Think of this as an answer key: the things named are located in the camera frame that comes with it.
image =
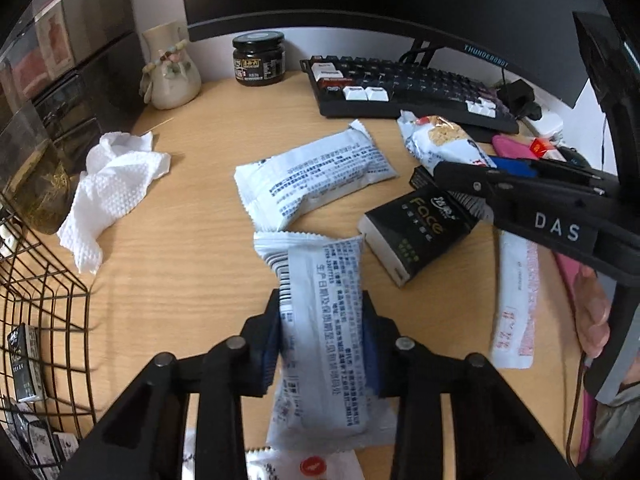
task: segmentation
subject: black tissue box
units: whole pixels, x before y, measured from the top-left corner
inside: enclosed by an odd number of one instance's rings
[[[36,402],[46,398],[40,372],[38,332],[20,323],[7,336],[14,375],[15,398],[18,402]]]
[[[419,166],[410,184],[415,191],[365,213],[358,230],[386,272],[403,286],[448,251],[478,223]]]

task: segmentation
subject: white wall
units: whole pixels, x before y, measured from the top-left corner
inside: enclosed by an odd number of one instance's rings
[[[136,26],[139,32],[173,20],[185,21],[183,0],[132,0]],[[287,69],[299,70],[299,60],[314,54],[336,56],[363,56],[380,59],[397,59],[410,47],[412,40],[343,28],[282,28],[286,37]],[[189,53],[202,74],[204,81],[233,77],[231,40],[235,34],[210,38],[190,44]],[[433,57],[431,65],[442,70],[458,72],[492,84],[500,79],[498,67],[467,56],[461,52],[441,49]],[[564,121],[564,138],[570,146],[581,152],[594,168],[600,168],[602,126],[604,115],[596,102],[588,82],[573,109],[546,92],[536,89],[536,98],[543,100]],[[615,171],[612,144],[607,128],[604,169]]]

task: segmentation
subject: red keycap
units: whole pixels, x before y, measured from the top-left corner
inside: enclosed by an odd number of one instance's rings
[[[345,86],[352,86],[352,85],[353,85],[353,79],[349,79],[348,77],[336,77],[336,78],[323,77],[322,79],[318,80],[318,87],[323,89],[329,86],[338,86],[340,88],[344,88]]]

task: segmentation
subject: glass jar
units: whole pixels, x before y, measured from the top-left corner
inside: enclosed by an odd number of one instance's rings
[[[0,134],[0,191],[21,220],[53,234],[71,208],[71,180],[31,102]]]
[[[245,86],[267,86],[282,81],[285,73],[284,34],[265,30],[233,40],[236,80]]]

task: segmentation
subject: monitor stand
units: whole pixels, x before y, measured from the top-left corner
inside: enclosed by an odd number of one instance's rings
[[[424,43],[425,41],[427,41],[429,44],[427,47],[424,47]],[[415,60],[418,57],[418,54],[420,54],[421,52],[424,53],[424,55],[422,56],[422,59],[420,60],[420,65],[421,66],[429,66],[429,63],[431,62],[431,59],[433,59],[433,55],[436,53],[437,50],[443,48],[443,45],[437,44],[437,43],[433,43],[432,41],[428,41],[428,40],[420,40],[420,39],[415,39],[414,42],[411,45],[411,50],[416,50],[418,52],[415,52],[414,54],[410,54],[409,56],[407,56],[407,58],[404,60],[404,62],[406,63],[415,63]]]

